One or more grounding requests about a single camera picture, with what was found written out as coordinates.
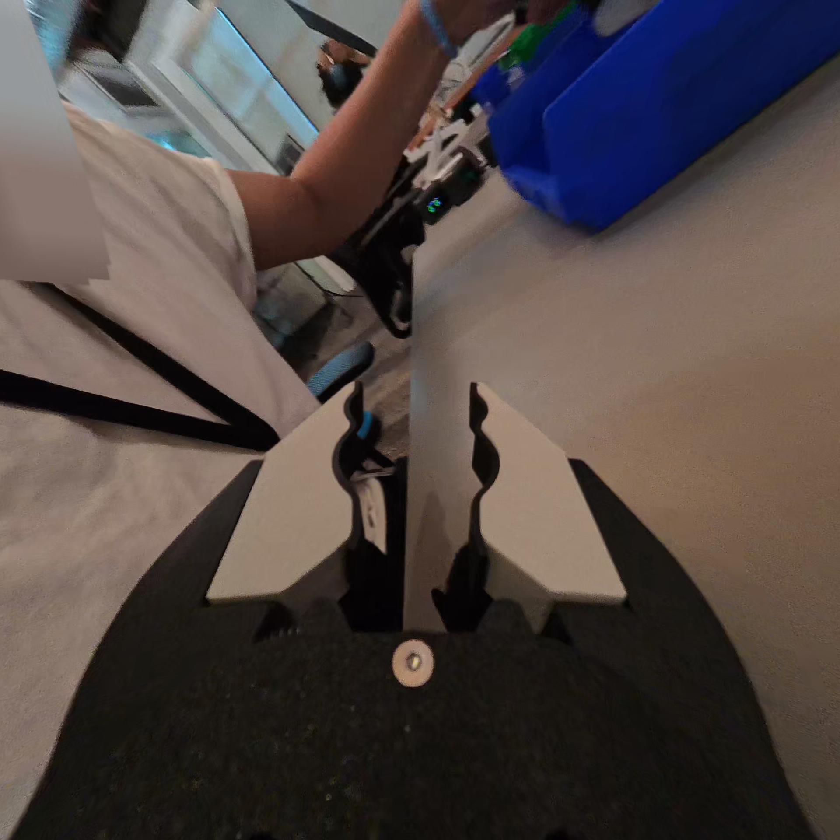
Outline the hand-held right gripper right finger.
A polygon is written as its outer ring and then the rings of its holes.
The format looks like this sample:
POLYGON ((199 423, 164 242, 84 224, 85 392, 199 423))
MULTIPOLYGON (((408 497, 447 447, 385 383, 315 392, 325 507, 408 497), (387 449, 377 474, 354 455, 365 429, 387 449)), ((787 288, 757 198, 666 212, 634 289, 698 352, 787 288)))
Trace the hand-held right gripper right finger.
POLYGON ((535 633, 558 604, 617 606, 627 590, 562 448, 486 383, 469 387, 471 468, 465 545, 433 601, 450 633, 473 632, 514 602, 535 633))

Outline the person's left hand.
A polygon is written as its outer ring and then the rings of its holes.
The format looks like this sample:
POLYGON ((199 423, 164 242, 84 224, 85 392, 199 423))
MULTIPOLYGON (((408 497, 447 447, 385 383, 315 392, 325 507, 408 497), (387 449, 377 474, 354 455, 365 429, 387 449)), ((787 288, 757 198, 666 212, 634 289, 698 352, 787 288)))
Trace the person's left hand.
POLYGON ((500 18, 524 8, 527 23, 541 23, 554 15, 554 1, 439 1, 437 15, 451 41, 463 45, 469 37, 500 18))

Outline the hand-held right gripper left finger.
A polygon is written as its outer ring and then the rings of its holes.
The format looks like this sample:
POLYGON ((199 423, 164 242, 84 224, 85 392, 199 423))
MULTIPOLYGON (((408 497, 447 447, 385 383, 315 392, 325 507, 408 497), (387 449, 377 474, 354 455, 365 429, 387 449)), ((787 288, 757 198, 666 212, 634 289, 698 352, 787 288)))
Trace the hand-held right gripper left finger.
POLYGON ((206 591, 211 604, 273 602, 298 617, 325 599, 352 629, 402 629, 406 460, 360 436, 365 418, 353 381, 263 458, 206 591))

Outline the white folding frame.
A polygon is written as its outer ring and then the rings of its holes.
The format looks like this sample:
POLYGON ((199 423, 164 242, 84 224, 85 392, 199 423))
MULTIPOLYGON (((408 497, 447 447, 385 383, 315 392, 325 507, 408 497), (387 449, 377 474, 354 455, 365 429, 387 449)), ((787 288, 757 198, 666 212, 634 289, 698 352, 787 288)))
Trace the white folding frame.
POLYGON ((476 159, 479 167, 478 185, 487 180, 488 162, 479 145, 489 135, 488 117, 481 113, 470 124, 463 120, 438 125, 416 148, 404 150, 408 163, 421 162, 422 166, 411 178, 411 187, 426 189, 438 177, 449 174, 455 164, 452 161, 460 154, 476 159))

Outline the green bin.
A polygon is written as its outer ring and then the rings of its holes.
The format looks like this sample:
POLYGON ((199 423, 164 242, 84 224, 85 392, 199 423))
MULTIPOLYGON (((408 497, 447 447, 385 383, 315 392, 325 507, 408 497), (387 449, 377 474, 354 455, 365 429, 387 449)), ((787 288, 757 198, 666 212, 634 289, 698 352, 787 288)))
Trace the green bin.
POLYGON ((544 43, 557 39, 566 21, 571 19, 576 23, 580 18, 580 7, 577 2, 566 2, 559 12, 545 24, 526 24, 519 35, 512 40, 507 51, 499 58, 497 64, 500 70, 508 71, 516 65, 530 62, 544 43))

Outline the blue plastic storage bin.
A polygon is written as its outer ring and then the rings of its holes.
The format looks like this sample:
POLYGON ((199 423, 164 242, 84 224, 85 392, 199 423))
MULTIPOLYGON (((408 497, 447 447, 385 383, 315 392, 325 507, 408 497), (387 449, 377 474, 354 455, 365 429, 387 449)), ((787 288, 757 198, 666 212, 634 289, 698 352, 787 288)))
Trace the blue plastic storage bin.
POLYGON ((497 109, 535 72, 548 49, 543 42, 515 41, 480 75, 469 95, 485 111, 497 109))
POLYGON ((664 1, 611 35, 574 10, 488 127, 530 204, 604 229, 838 53, 839 2, 664 1))

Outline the person's left forearm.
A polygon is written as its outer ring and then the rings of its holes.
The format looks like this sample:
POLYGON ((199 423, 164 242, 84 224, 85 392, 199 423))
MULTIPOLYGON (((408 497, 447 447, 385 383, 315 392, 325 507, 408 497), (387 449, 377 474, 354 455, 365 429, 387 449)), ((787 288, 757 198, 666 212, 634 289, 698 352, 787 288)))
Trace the person's left forearm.
POLYGON ((257 270, 326 256, 382 201, 448 64, 407 2, 360 85, 288 176, 228 171, 257 270))

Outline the blue office chair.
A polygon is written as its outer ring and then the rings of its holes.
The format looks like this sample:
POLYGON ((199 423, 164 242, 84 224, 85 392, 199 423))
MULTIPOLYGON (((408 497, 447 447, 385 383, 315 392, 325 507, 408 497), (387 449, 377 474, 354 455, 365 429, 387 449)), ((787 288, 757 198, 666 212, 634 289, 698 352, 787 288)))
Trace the blue office chair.
MULTIPOLYGON (((329 402, 346 385, 360 379, 375 361, 375 347, 369 341, 354 344, 334 355, 307 380, 307 388, 320 404, 329 402)), ((358 439, 375 446, 382 432, 380 420, 367 408, 361 415, 358 439)))

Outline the black device with green light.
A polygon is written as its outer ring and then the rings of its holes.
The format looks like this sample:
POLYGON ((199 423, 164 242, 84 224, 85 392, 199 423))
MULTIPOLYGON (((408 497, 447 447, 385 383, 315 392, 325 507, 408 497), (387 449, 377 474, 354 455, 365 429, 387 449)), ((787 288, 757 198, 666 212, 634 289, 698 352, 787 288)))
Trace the black device with green light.
POLYGON ((486 169, 476 152, 464 146, 455 148, 449 161, 413 199, 415 215, 425 225, 436 225, 451 209, 464 205, 476 194, 486 169))

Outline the blue wristband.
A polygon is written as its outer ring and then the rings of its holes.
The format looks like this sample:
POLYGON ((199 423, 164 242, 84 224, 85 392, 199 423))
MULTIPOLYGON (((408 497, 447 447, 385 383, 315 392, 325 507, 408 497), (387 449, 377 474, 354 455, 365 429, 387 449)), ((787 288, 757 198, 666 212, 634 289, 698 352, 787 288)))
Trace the blue wristband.
POLYGON ((459 43, 455 38, 457 35, 459 2, 419 1, 418 6, 435 44, 447 58, 454 60, 459 52, 459 43))

